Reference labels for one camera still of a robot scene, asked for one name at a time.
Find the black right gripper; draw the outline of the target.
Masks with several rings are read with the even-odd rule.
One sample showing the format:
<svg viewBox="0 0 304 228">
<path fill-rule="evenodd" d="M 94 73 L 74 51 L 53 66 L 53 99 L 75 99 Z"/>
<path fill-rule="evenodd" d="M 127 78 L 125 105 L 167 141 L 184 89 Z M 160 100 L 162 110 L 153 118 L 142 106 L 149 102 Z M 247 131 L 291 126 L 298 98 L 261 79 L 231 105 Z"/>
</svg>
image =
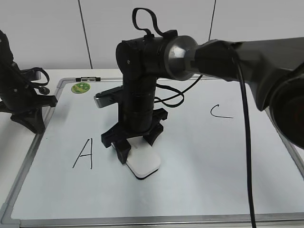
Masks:
<svg viewBox="0 0 304 228">
<path fill-rule="evenodd" d="M 129 151 L 131 150 L 131 145 L 127 139 L 142 136 L 150 146 L 153 146 L 155 140 L 163 132 L 163 126 L 160 121 L 165 121 L 167 118 L 168 112 L 165 109 L 160 108 L 154 110 L 151 126 L 144 132 L 129 130 L 127 127 L 123 126 L 122 123 L 118 122 L 101 135 L 101 142 L 106 148 L 110 147 L 111 143 L 115 142 L 114 147 L 117 157 L 121 164 L 125 164 Z"/>
</svg>

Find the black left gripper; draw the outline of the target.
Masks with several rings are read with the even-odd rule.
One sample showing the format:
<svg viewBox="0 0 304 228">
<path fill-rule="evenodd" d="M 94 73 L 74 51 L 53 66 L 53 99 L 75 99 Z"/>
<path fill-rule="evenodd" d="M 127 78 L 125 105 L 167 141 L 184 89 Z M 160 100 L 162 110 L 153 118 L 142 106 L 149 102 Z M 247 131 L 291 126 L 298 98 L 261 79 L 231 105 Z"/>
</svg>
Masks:
<svg viewBox="0 0 304 228">
<path fill-rule="evenodd" d="M 47 82 L 34 83 L 28 75 L 41 72 Z M 57 99 L 49 95 L 46 85 L 49 82 L 48 73 L 42 68 L 32 68 L 26 71 L 17 71 L 12 68 L 0 70 L 0 111 L 12 114 L 10 119 L 23 125 L 33 133 L 43 133 L 45 124 L 42 108 L 55 107 Z"/>
</svg>

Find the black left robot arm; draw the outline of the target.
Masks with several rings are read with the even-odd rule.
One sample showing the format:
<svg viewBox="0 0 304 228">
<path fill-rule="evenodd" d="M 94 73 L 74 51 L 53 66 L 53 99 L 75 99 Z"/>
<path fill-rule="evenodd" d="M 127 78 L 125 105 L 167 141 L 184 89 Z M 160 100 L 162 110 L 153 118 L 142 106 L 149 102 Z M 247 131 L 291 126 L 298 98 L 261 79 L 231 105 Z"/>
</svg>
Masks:
<svg viewBox="0 0 304 228">
<path fill-rule="evenodd" d="M 43 133 L 43 107 L 55 107 L 57 98 L 50 95 L 48 73 L 33 67 L 21 70 L 14 61 L 8 37 L 0 33 L 0 111 L 33 133 Z"/>
</svg>

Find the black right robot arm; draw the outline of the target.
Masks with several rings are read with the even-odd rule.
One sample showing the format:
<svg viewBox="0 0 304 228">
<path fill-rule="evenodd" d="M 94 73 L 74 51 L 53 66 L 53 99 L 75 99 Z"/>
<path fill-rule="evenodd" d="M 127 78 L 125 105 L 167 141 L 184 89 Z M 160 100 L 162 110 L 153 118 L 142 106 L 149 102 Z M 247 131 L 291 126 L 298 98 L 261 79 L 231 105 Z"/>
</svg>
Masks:
<svg viewBox="0 0 304 228">
<path fill-rule="evenodd" d="M 160 37 L 147 33 L 119 43 L 116 61 L 123 84 L 96 98 L 101 107 L 118 104 L 118 122 L 101 141 L 105 147 L 115 146 L 122 163 L 131 149 L 129 138 L 141 136 L 153 144 L 163 132 L 161 121 L 168 113 L 154 108 L 157 80 L 185 81 L 194 74 L 248 85 L 257 109 L 269 109 L 276 129 L 292 144 L 304 145 L 303 38 L 211 40 L 199 45 L 175 30 Z"/>
</svg>

